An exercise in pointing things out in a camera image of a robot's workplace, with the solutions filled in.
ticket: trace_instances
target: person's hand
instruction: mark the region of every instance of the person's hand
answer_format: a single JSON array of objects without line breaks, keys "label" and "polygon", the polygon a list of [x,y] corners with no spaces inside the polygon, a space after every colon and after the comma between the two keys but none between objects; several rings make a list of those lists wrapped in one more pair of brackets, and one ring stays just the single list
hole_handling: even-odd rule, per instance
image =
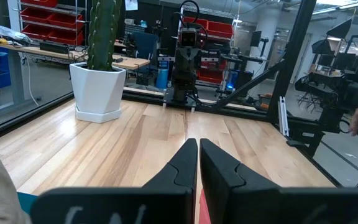
[{"label": "person's hand", "polygon": [[358,133],[358,109],[356,109],[353,114],[351,125],[349,126],[349,132],[352,136],[355,136]]}]

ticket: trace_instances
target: wooden tabletop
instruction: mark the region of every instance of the wooden tabletop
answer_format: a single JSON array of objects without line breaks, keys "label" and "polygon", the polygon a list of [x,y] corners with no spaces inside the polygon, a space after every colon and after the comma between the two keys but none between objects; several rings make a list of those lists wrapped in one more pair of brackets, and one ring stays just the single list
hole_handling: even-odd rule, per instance
[{"label": "wooden tabletop", "polygon": [[[103,124],[75,118],[74,101],[0,138],[0,158],[19,192],[55,187],[142,186],[188,138],[208,138],[283,187],[333,187],[270,124],[134,101]],[[201,192],[198,170],[197,209]]]},{"label": "wooden tabletop", "polygon": [[[49,52],[46,50],[40,50],[39,47],[14,47],[11,45],[2,45],[2,44],[0,44],[0,47],[9,49],[9,50],[16,50],[19,52],[27,52],[30,54],[37,54],[37,55],[43,55],[43,56],[47,56],[47,57],[61,58],[61,59],[65,59],[65,60],[75,60],[75,59],[81,60],[78,58],[83,55],[83,53],[73,51],[73,50],[70,51],[69,54],[60,54],[60,53],[55,53],[55,52]],[[146,60],[146,59],[142,59],[142,58],[129,58],[129,57],[121,56],[121,55],[113,55],[112,57],[124,59],[124,61],[122,61],[120,63],[113,62],[112,65],[119,67],[119,68],[125,68],[125,69],[130,69],[130,70],[138,69],[139,67],[142,67],[142,66],[150,63],[150,60]]]}]

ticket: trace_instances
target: cactus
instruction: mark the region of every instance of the cactus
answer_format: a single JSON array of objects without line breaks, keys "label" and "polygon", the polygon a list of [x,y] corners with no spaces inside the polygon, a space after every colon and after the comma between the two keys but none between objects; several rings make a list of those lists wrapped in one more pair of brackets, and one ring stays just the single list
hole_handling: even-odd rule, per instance
[{"label": "cactus", "polygon": [[112,54],[122,0],[92,0],[88,68],[112,71]]}]

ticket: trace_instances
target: table leg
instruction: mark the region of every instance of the table leg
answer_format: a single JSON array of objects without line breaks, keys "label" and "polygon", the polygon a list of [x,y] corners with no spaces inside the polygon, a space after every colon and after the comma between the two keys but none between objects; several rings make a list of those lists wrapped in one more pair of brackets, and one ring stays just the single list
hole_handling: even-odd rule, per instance
[{"label": "table leg", "polygon": [[[5,105],[1,105],[0,114],[8,113],[17,110],[22,106],[26,106],[31,103],[34,103],[31,98],[28,99],[27,96],[29,94],[25,94],[25,92],[28,92],[29,89],[28,87],[25,88],[23,83],[21,58],[18,51],[9,50],[8,60],[9,60],[9,72],[11,76],[13,102],[7,103]],[[41,96],[36,96],[35,99],[41,100]]]}]

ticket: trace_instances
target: white hexagonal planter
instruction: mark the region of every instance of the white hexagonal planter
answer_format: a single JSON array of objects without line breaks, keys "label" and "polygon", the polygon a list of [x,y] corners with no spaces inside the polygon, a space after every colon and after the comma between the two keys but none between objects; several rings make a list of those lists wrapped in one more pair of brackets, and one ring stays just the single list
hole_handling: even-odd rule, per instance
[{"label": "white hexagonal planter", "polygon": [[85,62],[70,65],[77,119],[103,123],[119,118],[126,70],[114,66],[114,72],[87,68]]}]

